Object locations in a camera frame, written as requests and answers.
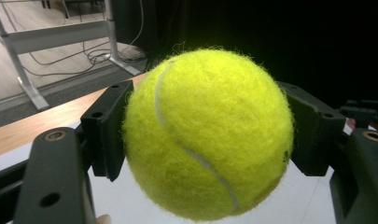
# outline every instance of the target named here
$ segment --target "cable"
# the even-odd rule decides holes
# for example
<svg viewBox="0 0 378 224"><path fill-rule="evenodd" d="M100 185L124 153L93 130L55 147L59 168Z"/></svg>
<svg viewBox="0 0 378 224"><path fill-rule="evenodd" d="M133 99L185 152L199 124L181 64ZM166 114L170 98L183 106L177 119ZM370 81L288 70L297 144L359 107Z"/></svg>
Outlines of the cable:
<svg viewBox="0 0 378 224"><path fill-rule="evenodd" d="M4 0L0 0L0 3L3 4L3 3L20 3L20 2L41 2L43 0L12 0L12 1L4 1Z"/></svg>
<svg viewBox="0 0 378 224"><path fill-rule="evenodd" d="M139 0L139 4L140 4L140 12L141 12L141 26L139 29L139 33L137 34L136 38L134 38L133 41L127 47L125 47L125 49L119 52L121 56L123 56L122 52L124 52L127 48L129 48L136 41L136 39L139 38L139 36L142 34L144 23L145 23L145 15L144 15L145 13L143 12L142 0Z"/></svg>
<svg viewBox="0 0 378 224"><path fill-rule="evenodd" d="M22 24L20 24L20 23L17 21L17 17L16 17L15 14L13 13L12 9L11 9L11 8L8 8L8 10L10 10L10 13L7 12L7 7L5 7L5 3L6 3L6 1L5 1L5 0L0 0L0 2L1 2L1 4L2 4L3 10L4 10L5 13L6 13L7 19L8 19L8 21L9 21L9 23L11 24L11 26L13 27L14 31L15 31L15 32L18 32L18 29L17 29L17 27L15 26L14 22L16 22L16 23L20 26L20 28L22 28L22 30L25 30L25 28L22 26ZM91 48L89 48L89 49L95 49L95 48L100 47L100 46L102 46L102 45L104 45L104 44L107 44L107 43L109 43L109 41L106 41L106 42L104 42L104 43L102 43L102 44L99 44L99 45L96 45L96 46L94 46L94 47L91 47ZM76 53L74 53L74 54L68 55L68 56L66 56L66 57L63 57L63 58L61 58L61 59L58 59L58 60L53 61L53 62L50 62L50 63L42 63L42 62L40 62L40 61L39 61L39 60L33 55L32 52L29 52L29 55L34 59L34 61L35 61L36 63L38 63L38 64L40 64L40 65L51 65L51 64L58 63L58 62L60 62L60 61L66 60L66 59L68 59L68 58L71 58L71 57L73 57L73 56L76 56L76 55L78 55L78 54L80 54L80 53L83 53L83 52L84 52L84 54L86 54L85 51L87 51L87 50L89 50L89 49L84 49L84 47L83 47L83 51L76 52Z"/></svg>
<svg viewBox="0 0 378 224"><path fill-rule="evenodd" d="M124 61L125 63L137 63L137 62L141 62L147 59L147 54L145 53L138 53L135 56L130 57L130 58L123 58L121 54L119 54L119 56L121 60Z"/></svg>
<svg viewBox="0 0 378 224"><path fill-rule="evenodd" d="M96 52L96 51L105 51L107 50L108 53L101 53L101 54L97 54L97 55L94 55L92 56L91 54ZM90 53L87 55L87 58L89 59L90 63L95 63L95 64L98 64L98 63L103 63L107 60L109 60L110 58L110 49L95 49L93 51L90 51Z"/></svg>
<svg viewBox="0 0 378 224"><path fill-rule="evenodd" d="M25 71L27 71L28 73L30 73L30 74L33 75L33 76L36 76L36 77L49 77L49 76L71 76L71 75L80 75L80 74L82 74L82 73L85 73L85 72L90 71L94 66L95 66L95 63L93 63L91 67L89 67L89 68L87 68L86 70L81 71L81 72L75 72L75 73L48 73L48 74L37 74L37 73L31 72L31 71L30 71L29 69L27 69L25 66L22 66L22 67L23 67L23 69L25 69Z"/></svg>
<svg viewBox="0 0 378 224"><path fill-rule="evenodd" d="M157 42L154 50L152 50L148 54L145 71L149 71L154 66L154 64L157 65L159 61L162 61L169 54L170 50L168 49L168 45L170 44L170 40L171 40L170 35L172 31L172 26L173 26L174 20L176 19L179 6L181 4L182 4L182 0L174 1L174 3L172 4L172 14L168 22L166 23L166 29L162 33L162 36L160 40Z"/></svg>
<svg viewBox="0 0 378 224"><path fill-rule="evenodd" d="M81 46L83 47L83 52L84 52L84 54L85 54L85 55L88 55L88 53L87 53L86 51L89 50L89 49L86 49L85 44L86 44L86 41L83 41L83 42L81 43Z"/></svg>

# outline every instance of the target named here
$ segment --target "tennis ball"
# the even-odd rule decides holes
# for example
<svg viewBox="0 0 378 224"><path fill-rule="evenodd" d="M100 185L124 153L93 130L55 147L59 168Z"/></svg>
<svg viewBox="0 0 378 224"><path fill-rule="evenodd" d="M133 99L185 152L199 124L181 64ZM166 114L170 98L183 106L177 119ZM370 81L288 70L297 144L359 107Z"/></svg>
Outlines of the tennis ball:
<svg viewBox="0 0 378 224"><path fill-rule="evenodd" d="M293 120L277 83L250 58L217 49L171 57L129 100L129 167L161 208L192 220L237 216L283 176Z"/></svg>

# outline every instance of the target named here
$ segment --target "metal frame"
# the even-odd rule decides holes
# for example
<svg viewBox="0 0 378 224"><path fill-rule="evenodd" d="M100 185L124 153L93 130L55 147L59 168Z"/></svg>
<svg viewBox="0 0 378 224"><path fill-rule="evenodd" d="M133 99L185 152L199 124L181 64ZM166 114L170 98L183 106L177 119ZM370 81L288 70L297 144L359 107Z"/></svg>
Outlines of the metal frame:
<svg viewBox="0 0 378 224"><path fill-rule="evenodd" d="M5 30L3 23L0 21L0 40L6 47L11 61L14 63L21 87L34 103L37 110L46 110L49 108L49 104L26 75L18 56L19 54L108 37L111 47L110 62L123 68L133 76L141 74L141 72L134 67L126 65L119 57L116 28L113 21L113 12L111 10L111 0L106 0L105 5L107 15L105 21L84 22L81 24L16 32L12 34L9 34Z"/></svg>

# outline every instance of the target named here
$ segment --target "gray carpet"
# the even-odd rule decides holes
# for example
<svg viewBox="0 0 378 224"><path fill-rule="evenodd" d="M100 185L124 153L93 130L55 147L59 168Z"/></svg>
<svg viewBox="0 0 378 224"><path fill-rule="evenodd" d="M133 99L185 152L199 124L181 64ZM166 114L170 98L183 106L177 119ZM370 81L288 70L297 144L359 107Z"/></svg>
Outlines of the gray carpet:
<svg viewBox="0 0 378 224"><path fill-rule="evenodd" d="M142 71L145 62L132 64L133 67ZM58 83L39 88L39 92L49 103L50 107L62 105L78 97L94 91L112 86L123 80L133 77L125 70L109 65L89 73L68 78ZM29 97L25 94L12 96L0 101L0 127L11 122L27 118L39 113Z"/></svg>

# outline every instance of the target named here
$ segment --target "floor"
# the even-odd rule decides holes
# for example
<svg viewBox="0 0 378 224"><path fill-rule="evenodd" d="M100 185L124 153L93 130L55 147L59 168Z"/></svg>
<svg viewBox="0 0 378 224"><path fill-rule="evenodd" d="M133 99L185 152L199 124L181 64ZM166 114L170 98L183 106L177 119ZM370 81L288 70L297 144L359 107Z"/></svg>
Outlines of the floor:
<svg viewBox="0 0 378 224"><path fill-rule="evenodd" d="M78 14L76 4L68 5L68 9L70 17L66 19L61 0L50 0L50 8L42 7L41 1L8 2L6 0L3 5L0 4L0 19L8 33L105 19L105 6L101 4L80 4L81 15ZM122 52L123 57L130 58L141 54L140 49L134 46L127 47L127 44L119 44L119 50L124 50ZM101 38L55 49L43 49L22 54L19 57L22 65L30 71L30 73L27 72L30 80L37 88L40 88L85 74L83 71L92 66L90 57L108 53L109 50L108 38ZM97 64L91 70L110 65L112 63L105 60L105 57L101 55L97 58ZM17 77L18 73L5 47L0 42L0 101L23 93Z"/></svg>

